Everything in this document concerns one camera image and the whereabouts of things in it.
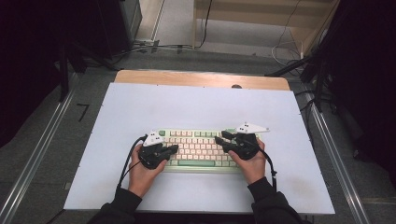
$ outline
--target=gray floor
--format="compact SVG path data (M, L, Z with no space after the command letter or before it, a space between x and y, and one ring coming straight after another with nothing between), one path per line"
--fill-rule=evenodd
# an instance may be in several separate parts
M254 56L183 51L177 54L173 50L159 50L156 53L136 52L127 55L118 64L125 69L161 69L177 71L210 71L259 75L270 73L279 68L273 59ZM108 84L114 80L116 73L105 68L89 68L85 75L79 75L76 93L64 118L50 142L49 149L41 162L35 177L27 190L13 223L46 223L60 210L67 197L64 184L72 182L74 174L93 124L104 99ZM288 75L293 91L303 90L298 78ZM59 90L55 90L37 111L26 121L13 141L0 150L1 164L1 200L16 180L21 168L26 163L40 135L48 123L51 113L57 105ZM300 107L306 104L304 96L297 96ZM79 122L83 107L90 105L87 114ZM388 180L387 173L374 163L355 161L352 158L353 146L348 138L341 120L323 105L324 115L333 134L347 169L365 200L364 207L373 223L396 223L395 203L381 203L371 199L389 199L395 197L395 190ZM328 186L335 215L316 216L315 223L354 223L345 194L332 167L322 139L311 118L310 127L314 135L315 150ZM85 223L95 211L66 211L55 223Z

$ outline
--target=white board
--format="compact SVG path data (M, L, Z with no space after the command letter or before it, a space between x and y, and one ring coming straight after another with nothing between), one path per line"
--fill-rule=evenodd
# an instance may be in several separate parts
M289 204L301 214L334 214L291 91L123 83L107 90L64 209L100 209L112 202L132 144L151 130L224 130L245 121L271 130L262 140ZM266 173L271 182L268 162ZM138 210L251 213L251 203L242 174L161 173Z

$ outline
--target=green keycap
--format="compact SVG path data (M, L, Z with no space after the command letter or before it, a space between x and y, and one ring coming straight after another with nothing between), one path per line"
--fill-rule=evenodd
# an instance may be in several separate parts
M214 161L178 161L179 166L215 166Z

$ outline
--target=table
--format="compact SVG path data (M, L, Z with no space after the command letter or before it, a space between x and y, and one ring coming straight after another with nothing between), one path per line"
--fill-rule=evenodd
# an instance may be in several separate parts
M300 43L296 43L299 52L308 55L320 39L322 32L330 25L339 2L340 0L301 0L301 2L298 0L214 0L209 19L288 25L293 39L303 42L304 49ZM192 22L192 46L194 48L196 20L206 19L208 6L209 0L194 0Z
M232 89L234 84L244 89ZM302 214L333 214L286 79L170 71L118 73L107 90L64 209L99 209L111 202L125 156L144 131L222 130L244 121L270 128L262 139L278 171L278 189L291 206ZM268 165L266 172L270 176ZM137 210L246 214L251 213L252 202L241 174L161 173Z

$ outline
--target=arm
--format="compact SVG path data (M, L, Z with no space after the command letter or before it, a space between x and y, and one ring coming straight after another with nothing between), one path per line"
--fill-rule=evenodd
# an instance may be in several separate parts
M149 170L139 163L137 153L142 145L138 145L131 156L129 167L136 166L129 172L128 189L117 189L114 201L105 203L99 213L88 222L90 224L100 223L134 223L134 211L142 202L143 196L149 191L155 177L163 171L166 161L155 170Z
M260 148L265 144L257 140ZM302 223L300 216L289 206L288 201L281 192L276 192L265 177L266 159L262 153L248 161L241 160L238 155L229 151L233 160L241 167L247 188L254 198L251 205L257 223Z

